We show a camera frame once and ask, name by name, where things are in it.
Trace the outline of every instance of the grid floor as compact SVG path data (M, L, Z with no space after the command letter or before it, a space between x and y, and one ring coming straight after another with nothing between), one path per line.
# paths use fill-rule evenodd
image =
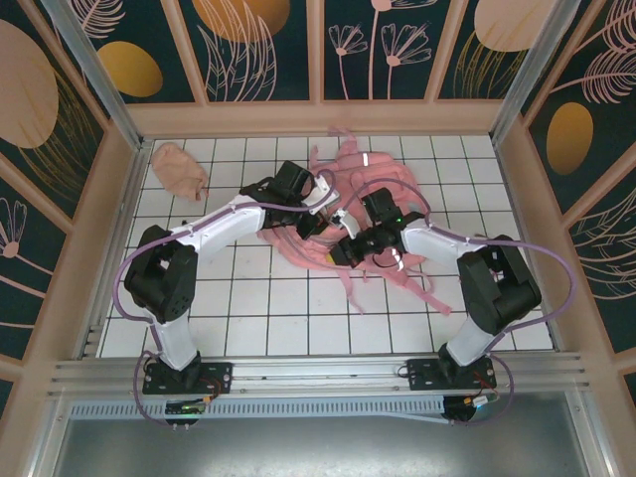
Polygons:
M163 190L148 166L126 254L141 234L157 224L173 228L225 205L239 191L292 160L307 167L318 146L319 160L333 160L337 137L175 139L210 174L210 197L190 203ZM384 151L403 160L432 208L431 218L468 235L519 238L499 164L488 136L361 136L360 150ZM167 141L155 141L154 148ZM443 316L409 292L371 278L354 277L365 309L349 306L334 272L297 268L256 236L199 263L190 327L205 357L302 356L417 353L436 351L466 319L459 278L428 260L435 296L453 308ZM123 291L122 303L138 311ZM541 314L534 311L527 319ZM110 305L97 356L136 357L153 350L147 326L118 316ZM496 349L546 350L553 343L546 325L514 332Z

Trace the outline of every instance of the beige cloth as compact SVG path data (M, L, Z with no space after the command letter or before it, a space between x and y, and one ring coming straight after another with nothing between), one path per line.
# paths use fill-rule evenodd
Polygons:
M201 200L202 190L208 197L208 173L174 142L159 147L152 155L150 164L166 191L192 202Z

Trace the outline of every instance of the pink cloth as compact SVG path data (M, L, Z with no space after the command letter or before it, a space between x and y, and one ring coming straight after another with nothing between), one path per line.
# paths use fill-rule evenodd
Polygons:
M339 207L342 207L363 184L374 179L399 179L417 188L415 178L406 166L395 161L390 154L384 152L360 152L355 136L348 131L346 131L346 134L348 136L347 141L340 147L335 162L318 163L316 159L317 149L315 147L309 160L312 174L316 175L322 169L329 169L336 175L336 188L340 194L340 202L328 209L328 215L332 215ZM427 212L426 205L420 197L400 184L374 184L363 195L371 194L383 187L391 191L394 201L404 214L412 210L422 213ZM355 200L352 203L349 213L354 216L362 229L368 227L367 212L360 200ZM349 274L352 269L346 266L336 266L329 259L329 250L347 235L345 229L330 225L319 236L312 236L307 240L300 238L294 227L271 229L261 231L259 234L263 239L275 246L289 262L296 266L336 271L345 286L350 303L361 313L364 311L355 300L353 281ZM381 255L377 255L375 259L383 267L375 265L373 257L369 256L356 267L356 270L382 276L386 280L411 291L422 300L428 302L437 311L443 314L450 313L451 309L449 306L432 296L432 282L431 289L424 290L408 276L408 270L411 267L417 266L424 261L423 256L406 253L401 257L401 263L398 263L394 251L387 249Z
M208 173L174 142L159 147L150 158L150 164L166 191L192 202L201 200L201 191L208 197Z

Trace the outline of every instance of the dark teal wallpaper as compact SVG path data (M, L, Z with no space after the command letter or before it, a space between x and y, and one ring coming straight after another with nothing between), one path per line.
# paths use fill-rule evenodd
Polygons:
M194 102L159 0L69 4L124 102Z
M0 179L0 354L22 359L66 235Z
M180 6L209 101L309 99L305 0Z
M636 346L636 169L569 233L614 352Z
M10 381L0 380L0 419L2 419L2 414L4 413L4 408L7 406L12 388L13 383Z
M535 87L533 87L532 91L530 91L530 94L528 95L526 102L524 102L524 105L521 106L522 114L525 115L526 112L528 112L528 109L530 108L530 106L535 101L535 97L537 97L539 90L542 88L544 84L544 79L546 78L550 70L555 65L555 62L557 61L558 57L560 57L560 54L563 52L563 49L565 48L565 45L567 45L569 38L572 36L572 33L574 33L574 30L576 30L576 26L578 25L578 22L580 22L580 19L585 14L585 11L587 10L587 7L589 7L590 3L591 3L591 0L581 0L580 3L578 4L576 15L574 15L574 18L569 24L569 27L567 27L567 30L565 31L562 38L560 39L560 42L558 42L555 52L553 53L552 57L550 58L550 61L544 68L544 71L542 72L541 76L539 77L539 79L537 79L537 83L535 84Z
M423 99L448 6L326 0L325 99Z
M469 0L439 98L502 99L552 5Z
M44 5L42 5L42 1L41 0L35 0L35 4L40 9L40 13L42 13L42 16L44 17L44 19L49 24L49 28L51 28L51 30L53 30L53 32L55 33L56 37L58 38L58 42L62 45L62 48L64 48L64 51L67 52L67 56L71 60L71 63L73 63L73 66L76 67L76 70L78 71L78 73L83 78L84 84L86 86L88 86L88 89L90 89L90 92L92 93L92 96L96 99L97 103L99 104L99 108L101 109L101 111L104 113L104 115L107 118L110 118L110 113L108 112L108 110L105 108L105 106L101 102L101 99L97 95L97 92L92 87L92 83L88 80L88 78L83 73L83 70L81 69L80 64L76 60L76 57L73 55L73 53L71 53L71 50L69 50L67 42L64 41L64 39L60 35L60 32L58 32L58 29L53 25L53 22L51 21L51 17L49 17L49 14L47 13L47 10L44 8Z
M609 0L530 125L566 212L636 141L636 3Z
M0 154L73 217L103 130L17 3L0 10Z

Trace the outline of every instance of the black mounting plate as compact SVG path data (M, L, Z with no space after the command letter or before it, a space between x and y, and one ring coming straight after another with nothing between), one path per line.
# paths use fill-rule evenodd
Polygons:
M406 376L411 391L449 391L449 390L481 390L482 384L475 377L475 373L490 385L497 386L493 362L490 358L480 358L470 365L464 373L457 376L454 383L450 383L444 376L437 358L408 360L406 362Z
M158 395L226 395L232 385L232 363L202 363L199 380L190 390L162 372L159 363L149 364L146 368L146 379L142 393L146 396Z

